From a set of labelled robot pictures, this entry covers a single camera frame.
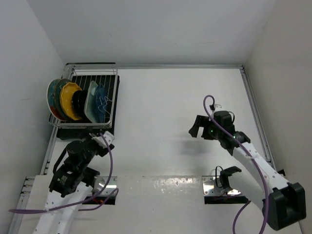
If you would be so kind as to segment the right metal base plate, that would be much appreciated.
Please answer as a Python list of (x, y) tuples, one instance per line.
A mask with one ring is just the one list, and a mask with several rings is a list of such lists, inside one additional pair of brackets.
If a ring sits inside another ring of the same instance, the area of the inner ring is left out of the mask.
[(205, 196), (238, 196), (241, 195), (236, 189), (223, 189), (219, 181), (219, 176), (203, 176), (202, 187)]

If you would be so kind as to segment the light green rectangular plate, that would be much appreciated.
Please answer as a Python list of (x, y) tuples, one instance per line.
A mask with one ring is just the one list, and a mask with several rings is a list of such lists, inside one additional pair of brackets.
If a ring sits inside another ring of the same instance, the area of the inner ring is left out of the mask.
[(87, 91), (87, 97), (84, 105), (84, 114), (93, 124), (97, 123), (97, 118), (94, 111), (95, 92), (97, 90), (97, 87), (98, 84), (95, 81), (91, 81)]

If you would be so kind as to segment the black round plate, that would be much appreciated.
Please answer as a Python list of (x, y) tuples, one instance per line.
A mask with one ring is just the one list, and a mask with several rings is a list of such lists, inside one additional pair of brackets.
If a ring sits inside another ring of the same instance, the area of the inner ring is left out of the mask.
[(78, 90), (75, 91), (72, 97), (72, 104), (75, 110), (75, 113), (81, 118), (85, 118), (84, 106), (87, 98), (87, 90)]

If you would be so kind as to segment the yellow polka dot plate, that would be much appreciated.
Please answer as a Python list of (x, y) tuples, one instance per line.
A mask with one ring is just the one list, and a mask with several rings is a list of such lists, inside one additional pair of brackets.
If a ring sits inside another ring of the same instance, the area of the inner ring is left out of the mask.
[(72, 98), (76, 91), (81, 90), (82, 89), (76, 83), (69, 82), (62, 87), (60, 92), (61, 108), (67, 117), (74, 121), (80, 120), (81, 116), (74, 109)]

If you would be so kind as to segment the red and teal plate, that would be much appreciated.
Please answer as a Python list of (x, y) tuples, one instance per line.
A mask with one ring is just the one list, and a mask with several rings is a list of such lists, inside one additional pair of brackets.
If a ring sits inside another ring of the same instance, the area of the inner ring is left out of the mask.
[(60, 79), (54, 79), (53, 81), (49, 83), (48, 88), (47, 88), (47, 104), (48, 104), (51, 114), (54, 117), (56, 117), (59, 120), (64, 120), (62, 115), (57, 110), (56, 101), (55, 101), (55, 91), (56, 91), (56, 86), (59, 81)]

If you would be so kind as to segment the dark blue leaf-shaped dish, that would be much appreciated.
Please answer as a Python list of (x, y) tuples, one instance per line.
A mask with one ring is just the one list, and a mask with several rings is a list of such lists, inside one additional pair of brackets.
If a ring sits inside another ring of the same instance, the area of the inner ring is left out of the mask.
[(107, 92), (105, 87), (100, 84), (95, 92), (94, 110), (98, 123), (103, 123), (107, 113)]

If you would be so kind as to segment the teal round floral plate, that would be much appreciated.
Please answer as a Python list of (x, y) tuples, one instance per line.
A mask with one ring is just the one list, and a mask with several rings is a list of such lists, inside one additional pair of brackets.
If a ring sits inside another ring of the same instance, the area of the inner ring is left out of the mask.
[(58, 82), (56, 84), (56, 88), (55, 88), (55, 103), (56, 103), (56, 108), (57, 111), (59, 112), (60, 116), (61, 116), (61, 120), (68, 120), (68, 116), (64, 113), (61, 104), (60, 104), (60, 93), (62, 88), (69, 83), (70, 80), (69, 79), (58, 79)]

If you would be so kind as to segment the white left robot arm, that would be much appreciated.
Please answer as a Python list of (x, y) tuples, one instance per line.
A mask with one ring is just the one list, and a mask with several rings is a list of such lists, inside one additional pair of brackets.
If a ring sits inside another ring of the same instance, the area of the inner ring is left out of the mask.
[(84, 141), (70, 142), (53, 167), (47, 200), (36, 234), (66, 234), (85, 202), (100, 195), (109, 185), (112, 174), (100, 180), (100, 173), (89, 168), (96, 156), (111, 154), (114, 136), (108, 132)]

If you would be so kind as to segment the metal base plate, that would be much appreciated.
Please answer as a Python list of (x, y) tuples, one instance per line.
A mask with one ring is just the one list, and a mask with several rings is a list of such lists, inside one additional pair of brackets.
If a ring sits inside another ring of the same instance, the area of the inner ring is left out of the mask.
[[(104, 188), (107, 180), (108, 180), (107, 176), (98, 176), (95, 180), (93, 193), (101, 191)], [(116, 188), (117, 188), (117, 177), (113, 176), (110, 178), (109, 183), (106, 185), (105, 189), (101, 192), (100, 196), (107, 196)]]
[(241, 195), (236, 189), (223, 189), (219, 181), (219, 176), (203, 176), (202, 187), (205, 196), (238, 196)]

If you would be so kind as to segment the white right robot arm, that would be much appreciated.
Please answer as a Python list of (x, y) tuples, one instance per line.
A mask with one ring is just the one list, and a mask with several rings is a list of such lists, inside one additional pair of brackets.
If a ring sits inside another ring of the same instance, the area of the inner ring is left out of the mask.
[(279, 231), (306, 218), (305, 190), (300, 183), (290, 183), (279, 174), (255, 149), (251, 140), (236, 131), (228, 111), (216, 111), (212, 117), (196, 116), (189, 134), (217, 140), (250, 174), (246, 176), (237, 166), (223, 169), (216, 181), (223, 190), (236, 189), (263, 213), (264, 221)]

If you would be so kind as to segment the black drip tray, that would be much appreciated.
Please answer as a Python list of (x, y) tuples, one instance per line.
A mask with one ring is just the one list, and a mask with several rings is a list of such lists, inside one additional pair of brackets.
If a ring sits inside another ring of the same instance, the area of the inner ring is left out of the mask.
[(70, 81), (76, 83), (82, 90), (87, 90), (91, 81), (95, 81), (98, 85), (102, 84), (107, 92), (107, 113), (103, 123), (93, 124), (87, 118), (73, 121), (60, 121), (55, 117), (50, 117), (53, 123), (58, 123), (59, 130), (57, 137), (65, 140), (70, 138), (79, 138), (87, 135), (87, 130), (91, 129), (98, 133), (100, 130), (107, 130), (110, 133), (115, 131), (115, 119), (117, 110), (117, 96), (120, 78), (116, 75), (72, 75)]

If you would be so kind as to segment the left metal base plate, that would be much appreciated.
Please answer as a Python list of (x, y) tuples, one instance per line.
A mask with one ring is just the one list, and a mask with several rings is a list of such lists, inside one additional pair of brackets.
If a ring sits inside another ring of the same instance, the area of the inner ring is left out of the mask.
[[(93, 193), (101, 191), (104, 188), (107, 180), (108, 180), (107, 176), (98, 176), (95, 180)], [(117, 177), (113, 176), (110, 178), (109, 183), (106, 185), (105, 189), (101, 192), (100, 196), (107, 196), (116, 188), (117, 188)]]

